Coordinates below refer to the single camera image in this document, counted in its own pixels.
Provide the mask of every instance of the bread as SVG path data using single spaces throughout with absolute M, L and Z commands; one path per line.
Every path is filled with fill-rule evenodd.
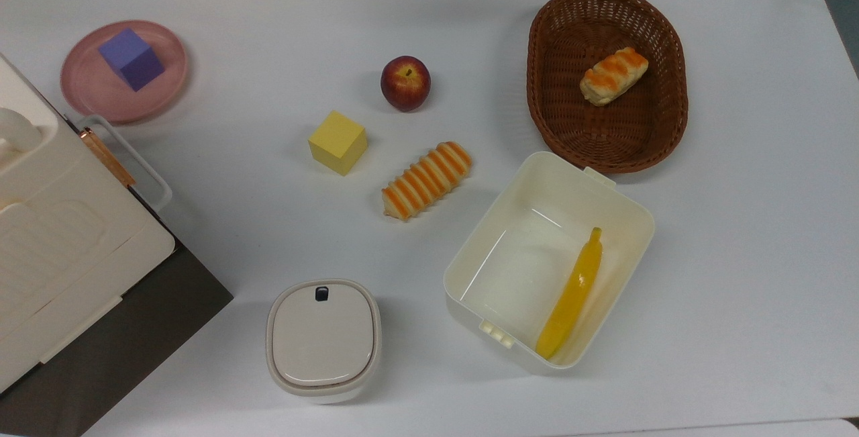
M 442 142 L 417 164 L 381 189 L 385 214 L 408 220 L 459 185 L 472 168 L 468 152 L 455 142 Z
M 579 88 L 590 103 L 601 107 L 623 95 L 647 71 L 648 61 L 633 48 L 623 48 L 585 72 Z

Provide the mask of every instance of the pink plate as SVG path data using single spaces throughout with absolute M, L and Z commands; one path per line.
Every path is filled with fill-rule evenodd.
M 133 91 L 101 57 L 99 46 L 131 28 L 152 46 L 164 72 Z M 182 42 L 168 28 L 150 21 L 121 21 L 87 34 L 65 58 L 60 74 L 62 95 L 81 115 L 101 115 L 121 125 L 158 115 L 178 95 L 188 73 Z

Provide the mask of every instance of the purple cube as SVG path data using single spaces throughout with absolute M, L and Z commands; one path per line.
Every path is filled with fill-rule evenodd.
M 101 57 L 117 76 L 139 91 L 164 72 L 152 46 L 140 39 L 131 28 L 126 28 L 101 46 Z

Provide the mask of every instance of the wicker basket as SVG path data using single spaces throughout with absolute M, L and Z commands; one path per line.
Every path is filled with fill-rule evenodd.
M 626 46 L 650 61 L 648 72 L 610 104 L 593 106 L 579 89 L 584 72 Z M 645 0 L 550 0 L 531 24 L 527 96 L 557 155 L 603 173 L 640 171 L 666 158 L 687 126 L 683 48 Z

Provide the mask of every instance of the cube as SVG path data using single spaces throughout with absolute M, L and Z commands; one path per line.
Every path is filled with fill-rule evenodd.
M 99 46 L 99 52 L 111 70 L 134 91 L 140 91 L 164 72 L 152 46 L 131 28 L 104 42 Z
M 317 162 L 346 176 L 367 150 L 367 131 L 340 112 L 332 111 L 307 143 Z

